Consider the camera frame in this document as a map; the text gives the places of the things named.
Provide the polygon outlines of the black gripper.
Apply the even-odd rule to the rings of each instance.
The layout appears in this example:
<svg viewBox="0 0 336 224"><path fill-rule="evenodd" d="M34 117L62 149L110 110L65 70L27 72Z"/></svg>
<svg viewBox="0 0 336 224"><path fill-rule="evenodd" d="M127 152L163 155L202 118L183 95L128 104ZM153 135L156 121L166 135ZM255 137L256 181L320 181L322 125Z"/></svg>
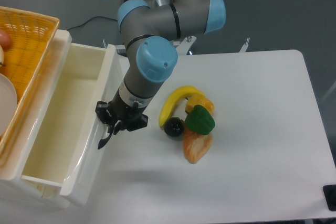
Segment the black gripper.
<svg viewBox="0 0 336 224"><path fill-rule="evenodd" d="M98 101L95 108L98 119L113 135L124 130L132 132L147 127L149 118L142 112L143 108L127 105L119 95L115 95L109 103Z"/></svg>

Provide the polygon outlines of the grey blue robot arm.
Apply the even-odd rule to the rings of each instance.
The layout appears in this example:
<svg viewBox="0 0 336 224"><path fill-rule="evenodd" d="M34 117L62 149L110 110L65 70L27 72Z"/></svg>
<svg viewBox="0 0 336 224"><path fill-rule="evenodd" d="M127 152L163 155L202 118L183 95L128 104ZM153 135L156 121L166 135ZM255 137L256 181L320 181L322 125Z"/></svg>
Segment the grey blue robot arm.
<svg viewBox="0 0 336 224"><path fill-rule="evenodd" d="M117 21L130 66L112 101L96 107L110 135L146 127L144 110L177 63L171 41L221 29L226 7L223 0L127 0Z"/></svg>

